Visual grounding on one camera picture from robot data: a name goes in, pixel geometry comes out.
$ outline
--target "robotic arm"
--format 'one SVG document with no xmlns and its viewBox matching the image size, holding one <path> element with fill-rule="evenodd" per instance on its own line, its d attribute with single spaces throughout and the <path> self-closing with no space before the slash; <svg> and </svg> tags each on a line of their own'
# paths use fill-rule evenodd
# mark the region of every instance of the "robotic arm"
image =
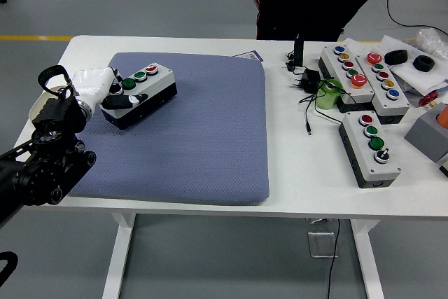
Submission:
<svg viewBox="0 0 448 299">
<path fill-rule="evenodd" d="M 60 75 L 66 86 L 49 89 L 48 81 Z M 0 155 L 0 228 L 23 205 L 58 204 L 87 174 L 96 155 L 85 150 L 76 134 L 84 130 L 96 105 L 107 102 L 108 109 L 126 109 L 148 97 L 110 96 L 114 86 L 119 92 L 116 87 L 121 81 L 118 71 L 110 67 L 77 71 L 73 80 L 59 65 L 39 75 L 41 87 L 54 97 L 47 99 L 32 120 L 31 139 Z M 29 157 L 20 161 L 24 153 Z"/>
</svg>

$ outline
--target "black roll of tape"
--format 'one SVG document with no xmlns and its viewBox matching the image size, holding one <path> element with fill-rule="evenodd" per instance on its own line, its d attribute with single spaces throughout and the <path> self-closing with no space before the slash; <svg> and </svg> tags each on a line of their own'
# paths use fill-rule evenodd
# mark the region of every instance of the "black roll of tape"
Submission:
<svg viewBox="0 0 448 299">
<path fill-rule="evenodd" d="M 412 64 L 414 65 L 415 69 L 427 73 L 434 67 L 435 62 L 428 56 L 420 55 L 415 58 Z"/>
<path fill-rule="evenodd" d="M 384 61 L 389 66 L 405 63 L 407 61 L 407 50 L 400 49 L 389 52 L 385 54 Z"/>
</svg>

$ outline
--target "gray box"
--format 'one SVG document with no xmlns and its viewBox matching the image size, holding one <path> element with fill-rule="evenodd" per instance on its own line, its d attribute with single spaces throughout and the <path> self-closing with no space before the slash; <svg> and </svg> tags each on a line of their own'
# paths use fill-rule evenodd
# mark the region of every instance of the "gray box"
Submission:
<svg viewBox="0 0 448 299">
<path fill-rule="evenodd" d="M 421 115 L 405 135 L 405 139 L 433 162 L 442 159 L 448 153 L 448 129 L 437 123 L 437 116 L 446 104 L 438 104 Z"/>
</svg>

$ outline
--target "yellow floor line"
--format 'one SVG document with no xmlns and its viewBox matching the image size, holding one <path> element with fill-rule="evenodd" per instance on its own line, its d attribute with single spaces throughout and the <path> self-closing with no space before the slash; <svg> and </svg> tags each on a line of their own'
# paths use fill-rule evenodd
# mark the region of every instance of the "yellow floor line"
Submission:
<svg viewBox="0 0 448 299">
<path fill-rule="evenodd" d="M 72 36 L 0 35 L 0 40 L 7 41 L 70 41 L 72 38 Z"/>
</svg>

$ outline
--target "plastic bag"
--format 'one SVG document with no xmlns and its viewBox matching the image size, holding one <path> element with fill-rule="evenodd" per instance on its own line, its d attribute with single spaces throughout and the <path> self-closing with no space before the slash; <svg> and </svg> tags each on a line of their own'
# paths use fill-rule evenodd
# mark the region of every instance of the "plastic bag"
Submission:
<svg viewBox="0 0 448 299">
<path fill-rule="evenodd" d="M 448 60 L 448 43 L 442 41 L 434 28 L 420 29 L 416 36 L 417 48 L 443 60 Z"/>
</svg>

